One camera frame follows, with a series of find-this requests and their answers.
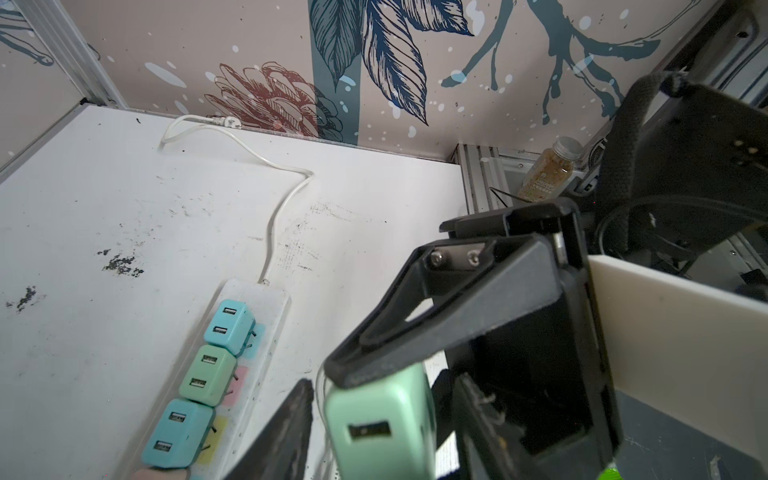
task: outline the power strip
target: power strip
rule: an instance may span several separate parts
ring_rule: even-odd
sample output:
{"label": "power strip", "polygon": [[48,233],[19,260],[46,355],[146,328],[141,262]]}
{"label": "power strip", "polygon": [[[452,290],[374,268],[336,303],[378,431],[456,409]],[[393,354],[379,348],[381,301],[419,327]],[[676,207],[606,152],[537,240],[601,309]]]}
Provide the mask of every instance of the power strip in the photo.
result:
{"label": "power strip", "polygon": [[[223,400],[215,408],[213,428],[203,441],[203,450],[197,456],[195,463],[188,468],[191,473],[190,480],[218,480],[234,466],[238,458],[237,453],[240,451],[242,434],[258,399],[261,382],[269,368],[290,306],[290,296],[284,290],[237,279],[228,280],[211,309],[200,321],[192,341],[184,345],[177,367],[158,394],[150,418],[134,437],[132,445],[143,447],[168,402],[178,398],[179,385],[198,349],[206,345],[205,330],[222,300],[236,300],[248,306],[256,319],[254,329],[256,335],[247,340],[252,345],[237,357],[236,378],[232,378]],[[130,478],[133,472],[144,468],[145,465],[141,462],[141,448],[137,449],[124,465],[127,466],[128,472],[121,472],[122,475],[118,478]]]}

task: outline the teal usb charger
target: teal usb charger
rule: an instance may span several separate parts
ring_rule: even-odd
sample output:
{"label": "teal usb charger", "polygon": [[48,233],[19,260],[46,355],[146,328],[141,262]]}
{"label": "teal usb charger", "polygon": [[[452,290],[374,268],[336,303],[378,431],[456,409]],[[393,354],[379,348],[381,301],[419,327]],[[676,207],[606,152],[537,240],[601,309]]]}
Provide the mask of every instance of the teal usb charger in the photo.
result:
{"label": "teal usb charger", "polygon": [[221,300],[203,338],[211,345],[223,347],[238,356],[255,326],[256,320],[245,303]]}
{"label": "teal usb charger", "polygon": [[160,468],[192,465],[213,420],[214,409],[209,406],[171,400],[144,447],[141,461]]}
{"label": "teal usb charger", "polygon": [[421,363],[354,389],[333,386],[324,410],[342,480],[434,480],[435,406]]}

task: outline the white table surface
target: white table surface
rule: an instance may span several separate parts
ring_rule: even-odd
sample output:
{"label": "white table surface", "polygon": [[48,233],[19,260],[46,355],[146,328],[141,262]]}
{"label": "white table surface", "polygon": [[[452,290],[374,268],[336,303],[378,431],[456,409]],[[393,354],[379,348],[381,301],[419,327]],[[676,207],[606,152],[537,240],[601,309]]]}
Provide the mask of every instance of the white table surface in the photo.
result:
{"label": "white table surface", "polygon": [[[301,176],[212,131],[158,151],[169,123],[85,108],[0,184],[0,478],[118,477],[217,289],[261,271],[268,218]],[[276,229],[269,280],[293,303],[247,445],[299,378],[314,380],[411,250],[444,237],[440,222],[466,207],[458,165],[239,135],[317,173]],[[143,271],[103,270],[115,255]],[[20,305],[28,287],[35,294]]]}

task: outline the glass bottle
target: glass bottle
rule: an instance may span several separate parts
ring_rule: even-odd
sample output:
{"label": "glass bottle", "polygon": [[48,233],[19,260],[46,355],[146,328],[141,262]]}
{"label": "glass bottle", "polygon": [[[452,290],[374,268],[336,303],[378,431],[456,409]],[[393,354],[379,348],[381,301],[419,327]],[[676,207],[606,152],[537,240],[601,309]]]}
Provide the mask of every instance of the glass bottle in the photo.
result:
{"label": "glass bottle", "polygon": [[574,162],[581,158],[584,148],[577,140],[559,137],[552,148],[541,152],[536,163],[525,175],[518,197],[539,202],[553,197],[574,169]]}

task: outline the green usb charger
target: green usb charger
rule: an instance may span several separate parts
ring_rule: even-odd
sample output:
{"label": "green usb charger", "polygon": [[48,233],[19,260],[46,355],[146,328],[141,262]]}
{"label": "green usb charger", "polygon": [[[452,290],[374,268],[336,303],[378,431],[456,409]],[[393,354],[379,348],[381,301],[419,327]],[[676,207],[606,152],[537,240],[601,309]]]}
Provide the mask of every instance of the green usb charger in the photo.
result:
{"label": "green usb charger", "polygon": [[421,363],[354,389],[333,386],[324,410],[343,480],[434,480],[435,406]]}
{"label": "green usb charger", "polygon": [[203,345],[179,385],[179,395],[208,406],[217,406],[230,384],[235,366],[237,360],[225,349]]}

